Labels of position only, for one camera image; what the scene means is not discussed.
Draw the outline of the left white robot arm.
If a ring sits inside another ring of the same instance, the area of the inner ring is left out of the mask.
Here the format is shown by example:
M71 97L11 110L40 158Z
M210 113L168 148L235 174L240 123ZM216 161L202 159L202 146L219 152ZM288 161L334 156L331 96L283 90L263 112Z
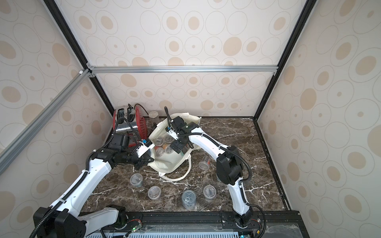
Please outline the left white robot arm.
M141 144L135 151L120 152L99 148L86 159L85 169L75 182L49 207L39 208L33 215L32 238L84 238L107 226L123 230L128 224L124 207L110 205L100 211L80 216L86 200L101 180L118 164L136 168L153 162L150 150L154 145Z

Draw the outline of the cream canvas tote bag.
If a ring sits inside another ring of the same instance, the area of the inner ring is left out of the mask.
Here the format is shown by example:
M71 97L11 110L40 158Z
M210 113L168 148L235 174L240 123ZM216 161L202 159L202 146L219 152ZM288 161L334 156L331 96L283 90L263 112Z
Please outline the cream canvas tote bag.
M164 138L164 136L168 135L168 133L165 131L167 125L168 124L166 119L161 121L157 125L155 130L151 133L149 139L153 142L153 140L159 136L162 136ZM153 149L150 150L150 155L154 159L154 162L149 163L148 166L151 167L153 170L157 171L161 178L172 182L183 180L189 174L191 170L191 152L195 149L199 149L198 146L194 146L193 148L190 148L186 154L177 154L170 147L170 144L164 143L161 147L165 150L165 154L160 158L156 158L155 149L157 147L158 146L155 146ZM184 162L188 162L188 170L185 172L183 176L179 178L169 178L166 176L166 174L172 173L175 170L177 170Z

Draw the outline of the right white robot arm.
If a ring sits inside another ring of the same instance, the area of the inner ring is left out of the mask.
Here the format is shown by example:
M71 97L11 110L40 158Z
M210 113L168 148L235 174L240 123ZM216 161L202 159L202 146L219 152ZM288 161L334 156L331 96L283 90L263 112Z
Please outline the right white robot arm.
M262 219L257 221L260 226L259 234L262 235L267 228L266 216L260 206L250 204L247 200L244 182L251 180L252 171L239 154L238 148L218 142L198 126L186 125L182 129L166 127L165 130L175 140L171 145L175 151L191 143L199 146L215 160L217 177L227 185L231 196L236 224L244 228L255 221L253 208L256 208L262 215Z

